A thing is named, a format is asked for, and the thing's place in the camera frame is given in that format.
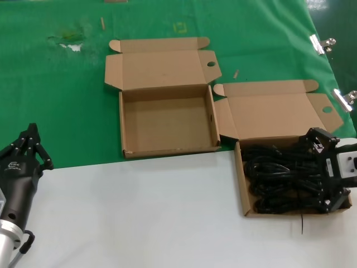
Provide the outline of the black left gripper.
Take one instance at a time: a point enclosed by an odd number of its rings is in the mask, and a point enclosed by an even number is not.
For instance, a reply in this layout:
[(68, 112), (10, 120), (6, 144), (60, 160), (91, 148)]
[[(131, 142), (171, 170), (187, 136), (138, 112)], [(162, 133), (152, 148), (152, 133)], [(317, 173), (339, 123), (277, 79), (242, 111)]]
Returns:
[(39, 179), (44, 170), (53, 169), (52, 159), (41, 145), (37, 124), (30, 123), (27, 130), (1, 150), (1, 191), (6, 199), (1, 219), (26, 224)]

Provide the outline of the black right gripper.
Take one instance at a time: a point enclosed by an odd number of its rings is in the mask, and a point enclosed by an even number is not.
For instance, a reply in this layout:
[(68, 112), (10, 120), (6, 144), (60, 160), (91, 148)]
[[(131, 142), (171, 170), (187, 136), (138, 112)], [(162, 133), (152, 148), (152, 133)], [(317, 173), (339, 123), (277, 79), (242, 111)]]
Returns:
[(336, 155), (340, 153), (337, 144), (340, 139), (326, 130), (316, 127), (298, 139), (298, 156), (302, 158), (320, 158), (321, 172), (325, 182), (321, 182), (319, 212), (335, 212), (347, 200), (350, 190), (340, 182), (340, 168)]

